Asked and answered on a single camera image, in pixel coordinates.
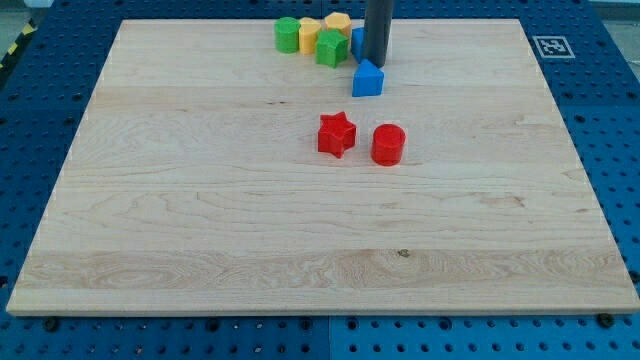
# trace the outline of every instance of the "yellow hexagon block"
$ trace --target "yellow hexagon block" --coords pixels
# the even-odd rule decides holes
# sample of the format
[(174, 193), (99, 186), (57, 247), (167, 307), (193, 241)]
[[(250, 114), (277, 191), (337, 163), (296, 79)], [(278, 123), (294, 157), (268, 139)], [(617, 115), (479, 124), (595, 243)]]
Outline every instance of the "yellow hexagon block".
[(332, 12), (324, 18), (327, 30), (338, 29), (340, 33), (351, 40), (351, 18), (349, 15), (339, 12)]
[(322, 30), (322, 24), (312, 18), (300, 19), (300, 30), (298, 30), (298, 41), (300, 43), (301, 54), (313, 54), (316, 52), (316, 41), (318, 32)]

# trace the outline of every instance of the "blue perforated panel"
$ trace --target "blue perforated panel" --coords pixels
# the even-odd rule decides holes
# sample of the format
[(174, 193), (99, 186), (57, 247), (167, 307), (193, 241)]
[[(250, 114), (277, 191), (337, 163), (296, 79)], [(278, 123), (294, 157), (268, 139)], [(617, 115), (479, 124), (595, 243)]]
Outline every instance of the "blue perforated panel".
[[(632, 277), (640, 271), (640, 85), (580, 0), (397, 0), (396, 17), (519, 18), (575, 59), (536, 56)], [(113, 38), (125, 18), (321, 18), (363, 0), (59, 0), (0, 93), (4, 310)], [(640, 316), (15, 319), (0, 359), (640, 357)]]

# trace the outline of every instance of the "blue block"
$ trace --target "blue block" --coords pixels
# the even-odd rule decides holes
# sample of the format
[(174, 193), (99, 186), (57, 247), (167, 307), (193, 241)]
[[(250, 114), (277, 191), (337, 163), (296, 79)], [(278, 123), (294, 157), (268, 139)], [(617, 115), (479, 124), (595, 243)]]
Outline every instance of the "blue block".
[(382, 94), (384, 73), (367, 59), (362, 60), (353, 76), (353, 91), (351, 96), (377, 96)]
[(358, 64), (362, 61), (362, 43), (364, 42), (364, 28), (351, 30), (351, 53)]

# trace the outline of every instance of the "red cylinder block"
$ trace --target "red cylinder block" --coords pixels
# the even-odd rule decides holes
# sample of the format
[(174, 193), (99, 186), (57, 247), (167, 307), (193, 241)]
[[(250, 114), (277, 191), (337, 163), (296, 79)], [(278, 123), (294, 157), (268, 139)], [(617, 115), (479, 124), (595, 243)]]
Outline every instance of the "red cylinder block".
[(400, 162), (402, 149), (407, 139), (404, 130), (393, 124), (383, 124), (373, 132), (371, 158), (382, 166), (393, 166)]

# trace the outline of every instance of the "green block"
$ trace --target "green block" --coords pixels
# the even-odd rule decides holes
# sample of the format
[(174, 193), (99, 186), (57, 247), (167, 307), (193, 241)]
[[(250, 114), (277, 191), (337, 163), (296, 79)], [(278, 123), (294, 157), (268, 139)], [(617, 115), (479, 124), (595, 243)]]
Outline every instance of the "green block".
[(349, 53), (349, 38), (342, 35), (338, 29), (320, 31), (316, 42), (316, 64), (338, 66), (347, 60)]
[(298, 30), (300, 21), (292, 17), (283, 17), (276, 20), (273, 30), (276, 33), (276, 49), (285, 54), (298, 51)]

